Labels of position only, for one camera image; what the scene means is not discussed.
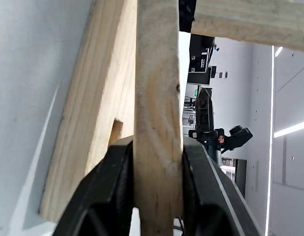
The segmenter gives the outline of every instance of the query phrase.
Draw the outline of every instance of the wooden plank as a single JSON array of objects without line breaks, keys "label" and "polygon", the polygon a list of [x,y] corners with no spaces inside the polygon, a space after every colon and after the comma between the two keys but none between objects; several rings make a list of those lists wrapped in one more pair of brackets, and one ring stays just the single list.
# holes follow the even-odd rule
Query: wooden plank
[{"label": "wooden plank", "polygon": [[178,1],[138,0],[135,204],[142,236],[172,235],[183,213]]},{"label": "wooden plank", "polygon": [[104,157],[115,119],[122,123],[116,137],[133,135],[136,24],[137,0],[94,2],[41,204],[46,220],[59,220],[81,179]]},{"label": "wooden plank", "polygon": [[192,33],[304,51],[304,4],[282,0],[197,0]]}]

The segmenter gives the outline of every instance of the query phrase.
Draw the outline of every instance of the black plastic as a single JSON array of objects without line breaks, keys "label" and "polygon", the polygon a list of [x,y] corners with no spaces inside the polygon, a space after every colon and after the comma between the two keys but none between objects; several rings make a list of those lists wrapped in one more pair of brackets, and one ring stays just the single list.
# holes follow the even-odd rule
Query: black plastic
[{"label": "black plastic", "polygon": [[128,236],[133,195],[132,142],[112,145],[79,184],[53,236]]}]

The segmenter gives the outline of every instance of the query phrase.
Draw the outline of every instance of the light fixture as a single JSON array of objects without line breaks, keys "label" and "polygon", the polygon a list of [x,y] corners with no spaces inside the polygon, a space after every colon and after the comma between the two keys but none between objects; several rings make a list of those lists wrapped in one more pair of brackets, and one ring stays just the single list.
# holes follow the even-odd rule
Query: light fixture
[{"label": "light fixture", "polygon": [[275,57],[277,58],[278,55],[281,53],[281,50],[283,50],[283,47],[279,47],[278,50],[275,53]]},{"label": "light fixture", "polygon": [[270,155],[269,155],[269,178],[268,178],[268,196],[267,196],[267,204],[266,204],[265,236],[269,235],[269,223],[270,223],[270,201],[271,201],[271,185],[272,185],[273,116],[274,116],[274,66],[275,66],[274,60],[275,60],[277,52],[274,54],[274,46],[272,46]]},{"label": "light fixture", "polygon": [[274,138],[278,138],[278,137],[284,136],[286,134],[291,134],[291,133],[297,132],[302,129],[304,129],[304,122],[301,122],[299,124],[296,124],[296,125],[286,128],[286,129],[275,132]]}]

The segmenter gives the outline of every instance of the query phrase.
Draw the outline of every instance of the black clamp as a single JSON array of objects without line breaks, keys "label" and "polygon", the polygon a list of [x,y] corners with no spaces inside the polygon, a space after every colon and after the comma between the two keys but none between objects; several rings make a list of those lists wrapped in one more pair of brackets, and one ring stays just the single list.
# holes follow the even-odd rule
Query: black clamp
[{"label": "black clamp", "polygon": [[[238,188],[196,140],[184,138],[182,165],[186,236],[261,235]],[[133,207],[129,137],[111,145],[81,181],[53,235],[128,236]]]}]

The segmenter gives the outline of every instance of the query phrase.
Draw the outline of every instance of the white surface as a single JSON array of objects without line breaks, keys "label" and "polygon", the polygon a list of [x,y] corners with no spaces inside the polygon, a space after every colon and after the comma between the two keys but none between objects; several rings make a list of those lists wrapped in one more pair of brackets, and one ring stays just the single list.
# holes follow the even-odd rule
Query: white surface
[{"label": "white surface", "polygon": [[[283,49],[276,58],[275,131],[304,122],[304,53]],[[278,236],[304,236],[304,129],[275,139],[270,229]]]},{"label": "white surface", "polygon": [[91,2],[0,0],[0,236],[54,227],[38,210]]},{"label": "white surface", "polygon": [[304,190],[273,184],[270,230],[277,236],[304,236]]},{"label": "white surface", "polygon": [[304,130],[286,137],[286,184],[304,189]]},{"label": "white surface", "polygon": [[276,58],[276,87],[275,132],[304,121],[304,53],[284,49]]},{"label": "white surface", "polygon": [[252,85],[249,90],[249,128],[253,138],[248,142],[246,201],[263,232],[266,225],[269,173],[271,76],[271,46],[253,45]]}]

